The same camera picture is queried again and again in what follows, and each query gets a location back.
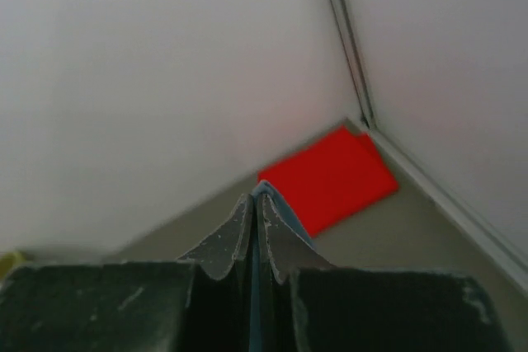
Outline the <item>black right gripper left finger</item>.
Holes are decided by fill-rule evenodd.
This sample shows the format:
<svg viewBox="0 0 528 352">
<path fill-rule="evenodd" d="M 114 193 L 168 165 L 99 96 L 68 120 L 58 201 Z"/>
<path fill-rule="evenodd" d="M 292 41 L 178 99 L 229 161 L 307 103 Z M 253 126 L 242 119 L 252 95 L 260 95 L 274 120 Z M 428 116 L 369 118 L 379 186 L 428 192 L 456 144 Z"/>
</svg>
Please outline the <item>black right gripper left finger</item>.
<svg viewBox="0 0 528 352">
<path fill-rule="evenodd" d="M 171 260 L 23 265 L 1 288 L 4 351 L 245 351 L 254 202 Z"/>
</svg>

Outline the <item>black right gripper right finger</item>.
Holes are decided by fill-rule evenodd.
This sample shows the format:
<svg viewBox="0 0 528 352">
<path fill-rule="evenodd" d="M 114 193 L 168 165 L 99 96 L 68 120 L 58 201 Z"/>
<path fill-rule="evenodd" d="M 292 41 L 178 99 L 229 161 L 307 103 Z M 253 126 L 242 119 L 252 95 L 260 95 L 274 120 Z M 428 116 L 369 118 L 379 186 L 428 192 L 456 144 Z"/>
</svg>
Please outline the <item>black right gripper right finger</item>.
<svg viewBox="0 0 528 352">
<path fill-rule="evenodd" d="M 508 351 L 488 295 L 471 277 L 434 270 L 338 267 L 257 203 L 265 351 Z"/>
</svg>

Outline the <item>blue-grey t-shirt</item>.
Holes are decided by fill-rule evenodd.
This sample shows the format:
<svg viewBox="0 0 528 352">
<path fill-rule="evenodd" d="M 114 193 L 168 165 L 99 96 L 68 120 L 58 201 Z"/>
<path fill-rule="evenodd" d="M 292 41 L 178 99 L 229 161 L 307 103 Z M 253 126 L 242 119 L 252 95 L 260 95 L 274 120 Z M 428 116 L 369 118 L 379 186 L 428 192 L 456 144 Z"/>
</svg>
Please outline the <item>blue-grey t-shirt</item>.
<svg viewBox="0 0 528 352">
<path fill-rule="evenodd" d="M 268 194 L 271 197 L 278 214 L 285 224 L 287 224 L 294 233 L 306 242 L 312 249 L 315 249 L 313 240 L 307 233 L 303 224 L 295 214 L 295 211 L 289 206 L 284 196 L 269 181 L 261 180 L 252 190 L 251 196 L 254 203 L 260 195 Z M 250 294 L 250 317 L 249 317 L 249 352 L 262 351 L 262 332 L 260 317 L 260 284 L 259 284 L 259 249 L 258 236 L 252 243 L 252 274 L 251 274 L 251 294 Z"/>
</svg>

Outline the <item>folded red t-shirt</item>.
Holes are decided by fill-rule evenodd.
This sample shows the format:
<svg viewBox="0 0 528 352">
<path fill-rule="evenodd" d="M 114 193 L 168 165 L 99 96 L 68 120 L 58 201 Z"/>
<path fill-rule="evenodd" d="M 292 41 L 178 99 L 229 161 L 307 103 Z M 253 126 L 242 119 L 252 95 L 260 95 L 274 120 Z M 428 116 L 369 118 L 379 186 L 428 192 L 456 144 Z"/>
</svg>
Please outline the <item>folded red t-shirt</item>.
<svg viewBox="0 0 528 352">
<path fill-rule="evenodd" d="M 398 190 L 398 182 L 366 133 L 341 126 L 257 174 L 293 209 L 310 237 Z"/>
</svg>

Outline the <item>olive green plastic bin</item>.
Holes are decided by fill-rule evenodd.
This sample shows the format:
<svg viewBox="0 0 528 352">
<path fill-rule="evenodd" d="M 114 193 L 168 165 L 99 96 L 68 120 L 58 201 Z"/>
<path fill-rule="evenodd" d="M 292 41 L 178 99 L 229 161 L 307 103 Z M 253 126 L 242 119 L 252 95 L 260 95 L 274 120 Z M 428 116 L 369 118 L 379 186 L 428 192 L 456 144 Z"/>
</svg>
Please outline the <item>olive green plastic bin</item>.
<svg viewBox="0 0 528 352">
<path fill-rule="evenodd" d="M 12 270 L 27 261 L 27 255 L 20 251 L 2 253 L 0 257 L 0 280 L 3 281 Z"/>
</svg>

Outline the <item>right corner aluminium post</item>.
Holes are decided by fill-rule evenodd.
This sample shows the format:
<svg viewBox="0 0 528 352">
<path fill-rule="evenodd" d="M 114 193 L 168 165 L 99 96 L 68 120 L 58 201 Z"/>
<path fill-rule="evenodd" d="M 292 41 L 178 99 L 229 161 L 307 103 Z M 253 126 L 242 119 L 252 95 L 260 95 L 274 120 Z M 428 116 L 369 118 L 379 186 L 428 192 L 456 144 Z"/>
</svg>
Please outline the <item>right corner aluminium post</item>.
<svg viewBox="0 0 528 352">
<path fill-rule="evenodd" d="M 331 0 L 362 124 L 527 285 L 527 0 Z"/>
</svg>

